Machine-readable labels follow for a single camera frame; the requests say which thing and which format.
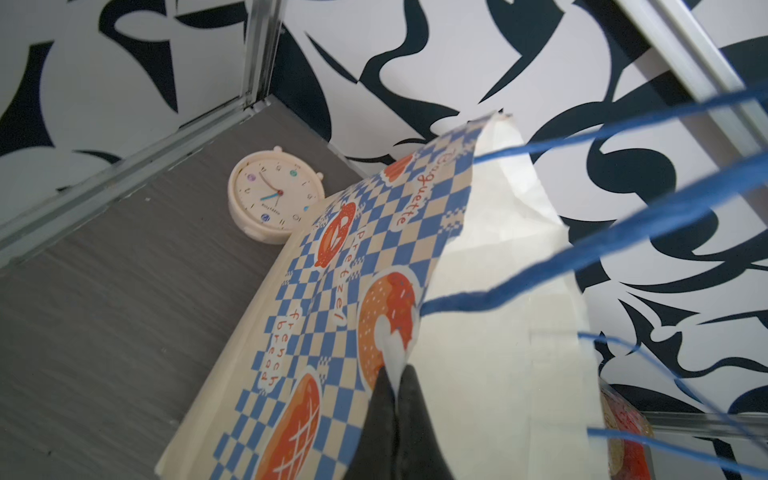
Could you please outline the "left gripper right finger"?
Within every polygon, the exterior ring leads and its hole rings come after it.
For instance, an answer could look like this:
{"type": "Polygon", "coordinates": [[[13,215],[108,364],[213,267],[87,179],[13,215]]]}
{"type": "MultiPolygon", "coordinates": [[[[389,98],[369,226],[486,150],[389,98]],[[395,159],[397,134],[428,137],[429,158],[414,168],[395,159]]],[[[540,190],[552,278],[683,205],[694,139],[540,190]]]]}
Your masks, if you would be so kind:
{"type": "Polygon", "coordinates": [[[440,450],[415,368],[407,365],[397,397],[396,479],[449,480],[454,476],[440,450]]]}

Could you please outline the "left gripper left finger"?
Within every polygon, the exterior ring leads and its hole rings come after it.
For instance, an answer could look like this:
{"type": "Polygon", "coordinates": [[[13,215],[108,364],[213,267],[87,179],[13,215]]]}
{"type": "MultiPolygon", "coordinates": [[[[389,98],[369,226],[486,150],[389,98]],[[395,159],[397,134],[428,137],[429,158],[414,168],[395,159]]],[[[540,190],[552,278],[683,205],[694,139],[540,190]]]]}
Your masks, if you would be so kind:
{"type": "Polygon", "coordinates": [[[394,390],[382,367],[372,392],[358,446],[344,479],[395,478],[398,426],[394,390]]]}

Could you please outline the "blue checkered paper bag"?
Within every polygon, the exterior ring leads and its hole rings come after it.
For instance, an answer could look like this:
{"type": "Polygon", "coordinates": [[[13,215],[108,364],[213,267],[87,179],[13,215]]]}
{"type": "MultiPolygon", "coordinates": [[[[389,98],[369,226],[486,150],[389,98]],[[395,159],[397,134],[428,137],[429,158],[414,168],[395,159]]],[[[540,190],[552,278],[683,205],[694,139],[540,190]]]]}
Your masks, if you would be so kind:
{"type": "Polygon", "coordinates": [[[462,121],[313,206],[170,444],[163,479],[339,479],[378,372],[417,373],[457,479],[605,479],[600,381],[638,409],[767,406],[759,154],[676,107],[528,143],[462,121]]]}

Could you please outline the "gold red fruit snack bag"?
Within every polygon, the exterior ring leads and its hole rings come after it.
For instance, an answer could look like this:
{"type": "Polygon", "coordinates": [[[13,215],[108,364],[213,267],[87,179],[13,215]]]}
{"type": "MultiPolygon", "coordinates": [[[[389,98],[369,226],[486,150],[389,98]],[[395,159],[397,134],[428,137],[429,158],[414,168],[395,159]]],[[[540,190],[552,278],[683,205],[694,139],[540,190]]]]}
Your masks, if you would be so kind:
{"type": "MultiPolygon", "coordinates": [[[[604,381],[600,381],[600,393],[607,429],[645,437],[654,436],[647,419],[604,381]]],[[[612,479],[650,480],[652,478],[643,444],[622,439],[609,439],[608,460],[612,479]]]]}

